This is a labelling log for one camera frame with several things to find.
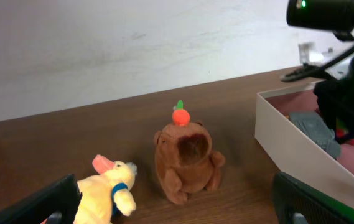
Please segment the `multicolour puzzle cube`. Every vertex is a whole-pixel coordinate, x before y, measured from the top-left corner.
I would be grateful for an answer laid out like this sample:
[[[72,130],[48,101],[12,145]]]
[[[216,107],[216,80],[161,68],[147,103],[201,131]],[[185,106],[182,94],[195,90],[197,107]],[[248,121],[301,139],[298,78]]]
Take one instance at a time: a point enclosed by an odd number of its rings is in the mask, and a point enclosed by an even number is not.
[[[349,144],[354,146],[354,136],[350,136],[351,132],[348,130],[346,125],[340,121],[336,120],[336,129],[335,129],[335,140],[339,144]]]

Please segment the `yellow grey toy truck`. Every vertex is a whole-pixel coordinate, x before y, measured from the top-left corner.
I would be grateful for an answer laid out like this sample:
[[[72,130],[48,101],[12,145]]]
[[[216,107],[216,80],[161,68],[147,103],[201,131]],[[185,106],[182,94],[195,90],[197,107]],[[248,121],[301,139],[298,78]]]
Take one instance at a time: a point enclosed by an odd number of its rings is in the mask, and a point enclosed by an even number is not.
[[[335,132],[315,111],[291,112],[289,120],[333,159],[340,157],[341,147],[335,140]]]

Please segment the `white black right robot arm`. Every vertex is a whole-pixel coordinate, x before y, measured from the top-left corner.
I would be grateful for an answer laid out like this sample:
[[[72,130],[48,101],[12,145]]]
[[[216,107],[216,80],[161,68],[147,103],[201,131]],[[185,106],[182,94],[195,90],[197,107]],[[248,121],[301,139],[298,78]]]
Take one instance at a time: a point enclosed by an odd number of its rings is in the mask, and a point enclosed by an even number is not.
[[[343,42],[354,43],[354,0],[290,0],[287,24],[294,27],[326,30]],[[354,44],[344,53],[319,67],[304,65],[281,77],[294,82],[307,77],[319,78],[314,94],[329,128],[343,123],[347,133],[337,133],[336,140],[354,139]]]

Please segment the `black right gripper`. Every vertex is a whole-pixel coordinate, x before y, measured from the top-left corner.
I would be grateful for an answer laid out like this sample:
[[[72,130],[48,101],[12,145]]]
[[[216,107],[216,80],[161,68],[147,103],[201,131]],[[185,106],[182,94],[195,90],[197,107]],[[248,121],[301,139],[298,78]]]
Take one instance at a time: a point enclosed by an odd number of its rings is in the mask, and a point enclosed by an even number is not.
[[[341,122],[348,131],[335,140],[345,143],[354,138],[354,58],[348,67],[348,75],[341,80],[326,80],[316,84],[314,94],[326,125],[336,131]]]

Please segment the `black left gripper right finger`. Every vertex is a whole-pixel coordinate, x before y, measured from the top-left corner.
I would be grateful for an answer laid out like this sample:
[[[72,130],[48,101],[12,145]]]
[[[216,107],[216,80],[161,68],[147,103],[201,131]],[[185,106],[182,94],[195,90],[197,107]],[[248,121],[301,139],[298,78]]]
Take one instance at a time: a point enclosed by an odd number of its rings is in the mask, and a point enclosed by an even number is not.
[[[272,181],[272,201],[279,223],[354,224],[354,209],[285,172]]]

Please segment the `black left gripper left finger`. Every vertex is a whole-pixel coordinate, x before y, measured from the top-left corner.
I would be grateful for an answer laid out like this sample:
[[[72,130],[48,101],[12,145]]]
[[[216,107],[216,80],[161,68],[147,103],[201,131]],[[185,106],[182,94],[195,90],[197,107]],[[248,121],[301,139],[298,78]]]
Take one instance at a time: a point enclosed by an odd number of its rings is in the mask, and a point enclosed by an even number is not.
[[[68,174],[0,211],[0,224],[72,224],[82,199],[76,178]]]

